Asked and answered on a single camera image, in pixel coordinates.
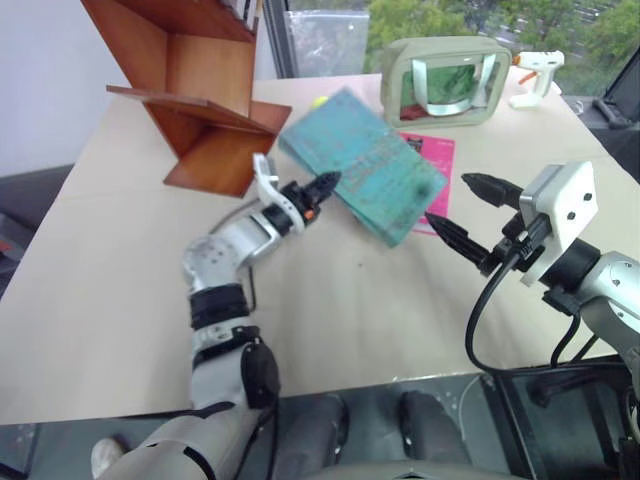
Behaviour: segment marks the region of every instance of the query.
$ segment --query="teal book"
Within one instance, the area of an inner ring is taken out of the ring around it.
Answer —
[[[404,240],[447,184],[347,89],[281,133],[279,145],[316,175],[342,172],[336,194],[391,247]]]

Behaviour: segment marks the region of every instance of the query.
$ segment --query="beige table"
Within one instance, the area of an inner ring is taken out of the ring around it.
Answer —
[[[600,214],[583,238],[640,257],[640,191],[557,95],[511,110],[510,75],[495,116],[430,130],[456,140],[450,217],[492,246],[511,217],[459,177],[486,172],[526,185],[547,163],[590,160]],[[290,104],[349,86],[380,111],[379,76],[257,82],[255,98]],[[277,148],[284,180],[309,176]],[[141,105],[114,98],[0,303],[0,423],[189,407],[190,330],[181,255],[239,200],[167,187],[174,157]],[[257,268],[255,314],[279,361],[283,394],[473,371],[467,316],[485,279],[434,236],[390,250],[337,199]],[[548,361],[568,319],[512,274],[481,321],[479,356],[496,366]],[[590,333],[581,328],[569,356]],[[598,343],[593,355],[609,353]]]

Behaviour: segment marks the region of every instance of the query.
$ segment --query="pink card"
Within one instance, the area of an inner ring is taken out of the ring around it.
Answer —
[[[398,134],[422,155],[422,158],[440,170],[449,180],[447,186],[440,192],[440,195],[438,195],[427,210],[429,213],[446,217],[449,212],[449,192],[451,191],[451,172],[453,170],[453,155],[456,142],[448,138],[425,137],[412,133],[398,132]],[[433,228],[431,228],[431,225],[429,225],[429,222],[424,216],[418,219],[418,222],[413,227],[413,231],[435,235]]]

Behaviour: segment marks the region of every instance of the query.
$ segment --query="window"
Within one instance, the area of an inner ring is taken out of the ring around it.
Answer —
[[[563,92],[600,96],[640,45],[640,0],[266,2],[284,19],[274,34],[289,57],[283,76],[378,72],[381,52],[399,38],[486,35],[514,54],[562,50]]]

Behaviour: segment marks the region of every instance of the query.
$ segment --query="white shoe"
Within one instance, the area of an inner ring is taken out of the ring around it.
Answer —
[[[91,473],[94,480],[120,460],[124,454],[124,448],[113,438],[103,438],[96,443],[91,450]]]

